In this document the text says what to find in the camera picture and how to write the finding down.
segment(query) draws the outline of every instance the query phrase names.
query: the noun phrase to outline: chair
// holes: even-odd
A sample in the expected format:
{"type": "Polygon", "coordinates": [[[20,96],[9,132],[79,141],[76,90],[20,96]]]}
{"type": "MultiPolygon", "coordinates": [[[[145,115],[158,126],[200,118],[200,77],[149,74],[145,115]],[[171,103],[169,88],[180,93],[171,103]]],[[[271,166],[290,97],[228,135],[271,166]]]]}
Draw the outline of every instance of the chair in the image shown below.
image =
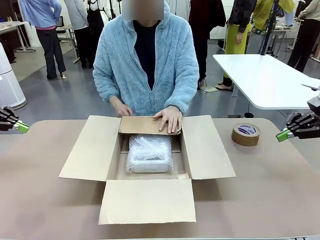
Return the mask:
{"type": "Polygon", "coordinates": [[[69,40],[70,40],[70,37],[68,36],[68,33],[67,33],[67,30],[65,29],[58,29],[58,28],[62,28],[65,26],[65,23],[64,23],[64,17],[63,16],[60,16],[59,18],[59,22],[57,22],[57,24],[55,25],[57,27],[57,30],[56,30],[56,33],[57,34],[64,34],[65,35],[65,38],[67,40],[67,42],[70,44],[69,40]]]}

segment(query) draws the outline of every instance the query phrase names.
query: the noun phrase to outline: hand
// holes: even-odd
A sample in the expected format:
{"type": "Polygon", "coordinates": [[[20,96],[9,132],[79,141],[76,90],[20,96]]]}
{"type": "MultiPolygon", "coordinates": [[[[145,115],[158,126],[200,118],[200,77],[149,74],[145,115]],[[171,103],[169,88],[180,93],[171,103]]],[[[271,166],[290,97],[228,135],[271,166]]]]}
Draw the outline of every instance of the hand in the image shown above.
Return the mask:
{"type": "Polygon", "coordinates": [[[235,44],[237,45],[241,44],[243,38],[244,38],[244,34],[242,32],[238,32],[235,38],[235,44]]]}
{"type": "Polygon", "coordinates": [[[176,106],[168,106],[162,111],[158,112],[153,118],[161,118],[159,131],[162,131],[166,122],[168,122],[168,134],[174,134],[181,131],[182,128],[182,113],[176,106]]]}
{"type": "Polygon", "coordinates": [[[301,17],[302,17],[302,16],[301,16],[301,14],[300,14],[300,15],[296,18],[295,21],[296,21],[296,22],[300,21],[301,17]]]}
{"type": "Polygon", "coordinates": [[[123,104],[116,96],[110,97],[109,102],[114,107],[118,117],[134,115],[132,109],[128,105],[123,104]]]}

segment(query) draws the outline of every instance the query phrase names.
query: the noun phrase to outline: blue shirt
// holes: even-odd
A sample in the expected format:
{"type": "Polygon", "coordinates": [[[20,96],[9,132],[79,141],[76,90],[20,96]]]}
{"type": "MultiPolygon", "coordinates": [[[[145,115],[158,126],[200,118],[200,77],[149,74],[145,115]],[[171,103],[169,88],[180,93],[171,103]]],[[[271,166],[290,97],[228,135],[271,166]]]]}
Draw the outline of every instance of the blue shirt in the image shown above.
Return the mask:
{"type": "Polygon", "coordinates": [[[39,28],[55,26],[62,10],[58,0],[20,0],[20,6],[24,20],[39,28]]]}

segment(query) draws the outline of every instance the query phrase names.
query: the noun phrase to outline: fleece jacket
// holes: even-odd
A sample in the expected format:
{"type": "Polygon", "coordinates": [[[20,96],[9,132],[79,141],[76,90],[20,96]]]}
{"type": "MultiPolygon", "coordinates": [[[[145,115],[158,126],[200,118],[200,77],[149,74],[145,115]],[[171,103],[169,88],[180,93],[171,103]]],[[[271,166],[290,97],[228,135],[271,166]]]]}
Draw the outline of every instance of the fleece jacket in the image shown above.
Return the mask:
{"type": "Polygon", "coordinates": [[[136,116],[152,116],[168,106],[184,114],[195,96],[199,66],[190,25],[170,13],[155,30],[155,83],[151,90],[135,50],[137,33],[122,15],[103,29],[96,52],[93,77],[105,102],[118,97],[136,116]]]}

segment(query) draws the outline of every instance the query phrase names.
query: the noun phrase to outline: shoe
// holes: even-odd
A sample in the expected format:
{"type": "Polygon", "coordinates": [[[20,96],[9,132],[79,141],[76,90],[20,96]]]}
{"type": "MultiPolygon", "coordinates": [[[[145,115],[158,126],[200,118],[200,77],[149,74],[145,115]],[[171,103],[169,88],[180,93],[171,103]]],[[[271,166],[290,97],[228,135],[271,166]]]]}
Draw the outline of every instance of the shoe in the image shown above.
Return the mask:
{"type": "Polygon", "coordinates": [[[229,92],[232,92],[234,90],[234,87],[233,86],[225,86],[225,85],[217,85],[215,86],[216,89],[218,90],[223,90],[223,91],[229,91],[229,92]]]}
{"type": "Polygon", "coordinates": [[[58,80],[58,77],[55,76],[55,77],[47,77],[46,79],[48,79],[48,81],[55,81],[55,80],[58,80]]]}
{"type": "Polygon", "coordinates": [[[64,75],[64,73],[62,72],[62,73],[60,73],[60,77],[61,77],[61,79],[66,79],[67,77],[64,75]]]}
{"type": "Polygon", "coordinates": [[[86,60],[82,60],[81,67],[82,67],[82,69],[86,69],[87,68],[87,61],[86,60]]]}
{"type": "Polygon", "coordinates": [[[204,87],[205,85],[207,85],[206,83],[206,79],[203,78],[202,80],[198,81],[198,87],[197,90],[200,90],[202,87],[204,87]]]}

